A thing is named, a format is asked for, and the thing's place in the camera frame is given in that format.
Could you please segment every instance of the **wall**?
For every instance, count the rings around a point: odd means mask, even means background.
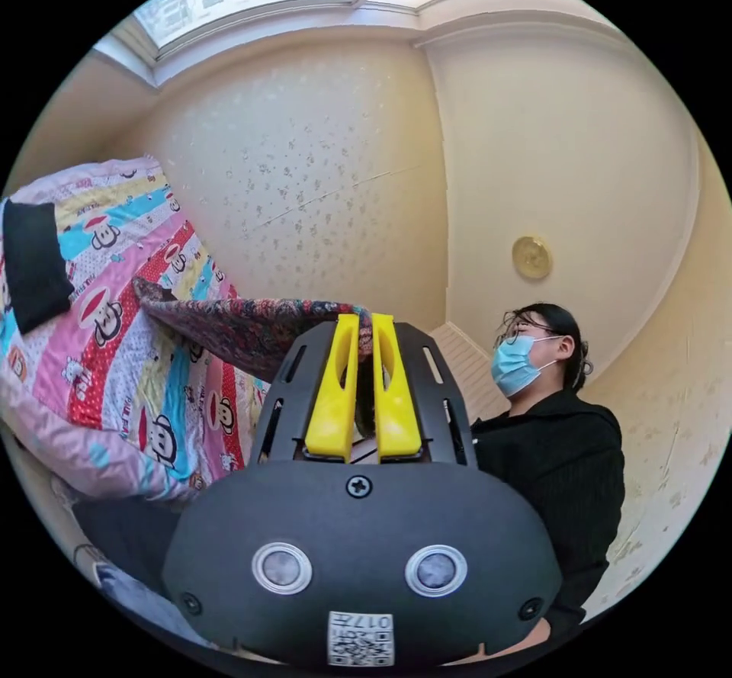
[[[155,101],[149,86],[86,56],[38,117],[8,177],[7,192],[67,167],[109,159],[104,144]]]
[[[685,258],[656,313],[585,398],[620,419],[627,496],[611,566],[588,603],[601,611],[635,588],[694,516],[732,426],[732,207],[701,145],[701,197]]]
[[[109,156],[151,153],[248,297],[445,321],[441,127],[425,57],[390,41],[290,48],[163,97]]]
[[[507,310],[554,301],[579,320],[599,376],[680,263],[697,198],[693,127],[623,42],[532,18],[427,46],[448,174],[448,319],[484,350]],[[554,257],[538,283],[512,265],[523,235]]]

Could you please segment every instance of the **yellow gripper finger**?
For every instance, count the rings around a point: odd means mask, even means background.
[[[344,462],[351,460],[358,371],[358,327],[357,314],[339,315],[330,355],[305,435],[305,449],[310,456],[338,458]],[[341,385],[344,372],[345,383]]]
[[[379,462],[385,458],[416,457],[422,449],[409,383],[389,314],[371,317],[374,331],[374,408]],[[384,371],[389,383],[384,383]]]

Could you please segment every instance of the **black pillow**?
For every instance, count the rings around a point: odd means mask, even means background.
[[[53,203],[8,201],[2,219],[5,282],[21,335],[71,309],[74,285],[66,275]]]

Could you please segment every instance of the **black hair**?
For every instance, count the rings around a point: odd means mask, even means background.
[[[545,325],[538,325],[531,315],[539,315],[545,322]],[[548,302],[536,302],[522,307],[518,310],[507,312],[503,317],[503,335],[499,336],[499,340],[503,339],[506,330],[516,322],[526,322],[536,327],[545,329],[548,333],[554,335],[568,335],[574,340],[574,352],[564,361],[564,383],[565,389],[573,391],[580,390],[587,380],[587,376],[592,373],[592,363],[587,359],[589,345],[586,340],[582,339],[580,326],[572,315],[563,307]]]

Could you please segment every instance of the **wallpaper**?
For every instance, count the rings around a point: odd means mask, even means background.
[[[153,154],[240,294],[445,321],[441,126],[425,57],[327,43],[227,66],[108,149]]]
[[[620,420],[626,500],[593,616],[673,547],[717,470],[732,426],[732,207],[703,140],[701,197],[681,268],[656,313],[585,398]]]

